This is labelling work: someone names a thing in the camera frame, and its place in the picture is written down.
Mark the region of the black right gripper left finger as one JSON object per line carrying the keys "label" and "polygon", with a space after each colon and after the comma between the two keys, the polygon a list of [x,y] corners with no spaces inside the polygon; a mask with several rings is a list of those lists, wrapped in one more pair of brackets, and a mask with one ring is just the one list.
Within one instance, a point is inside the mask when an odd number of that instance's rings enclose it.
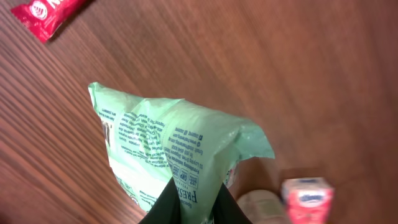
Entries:
{"label": "black right gripper left finger", "polygon": [[139,224],[181,224],[180,199],[173,178]]}

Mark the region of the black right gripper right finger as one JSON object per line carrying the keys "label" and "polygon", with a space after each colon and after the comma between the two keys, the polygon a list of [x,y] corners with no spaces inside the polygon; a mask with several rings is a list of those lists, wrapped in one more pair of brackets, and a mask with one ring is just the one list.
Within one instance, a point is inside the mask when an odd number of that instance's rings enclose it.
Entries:
{"label": "black right gripper right finger", "polygon": [[225,184],[221,184],[220,191],[214,202],[213,208],[214,224],[251,224],[245,216]]}

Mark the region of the green lidded small jar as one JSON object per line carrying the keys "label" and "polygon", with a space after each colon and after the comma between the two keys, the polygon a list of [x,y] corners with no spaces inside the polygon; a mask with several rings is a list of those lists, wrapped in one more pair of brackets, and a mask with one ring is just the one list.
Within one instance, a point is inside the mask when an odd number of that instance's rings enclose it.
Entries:
{"label": "green lidded small jar", "polygon": [[276,194],[267,190],[253,190],[238,198],[237,203],[253,224],[291,224]]}

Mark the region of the teal wet wipes pack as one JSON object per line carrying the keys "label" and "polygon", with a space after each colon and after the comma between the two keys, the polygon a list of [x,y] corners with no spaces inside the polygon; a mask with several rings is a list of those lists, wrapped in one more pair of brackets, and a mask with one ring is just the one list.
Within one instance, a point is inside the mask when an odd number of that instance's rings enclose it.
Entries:
{"label": "teal wet wipes pack", "polygon": [[148,212],[175,181],[184,223],[212,223],[220,187],[240,161],[274,158],[251,120],[184,99],[143,98],[88,87],[99,116],[109,165],[124,191]]}

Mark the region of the red white tissue box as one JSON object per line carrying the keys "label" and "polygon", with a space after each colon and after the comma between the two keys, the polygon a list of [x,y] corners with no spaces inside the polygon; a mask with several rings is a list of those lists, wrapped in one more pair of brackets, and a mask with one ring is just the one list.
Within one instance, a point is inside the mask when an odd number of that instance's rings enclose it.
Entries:
{"label": "red white tissue box", "polygon": [[293,224],[325,224],[329,216],[334,188],[323,177],[287,179],[282,197]]}

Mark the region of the red coffee stick sachet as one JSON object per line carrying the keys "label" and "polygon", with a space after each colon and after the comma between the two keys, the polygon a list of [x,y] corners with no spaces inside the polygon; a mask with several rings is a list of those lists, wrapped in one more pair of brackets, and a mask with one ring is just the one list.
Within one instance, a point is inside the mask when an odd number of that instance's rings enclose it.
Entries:
{"label": "red coffee stick sachet", "polygon": [[45,43],[84,3],[86,0],[31,0],[28,4],[13,7],[11,13]]}

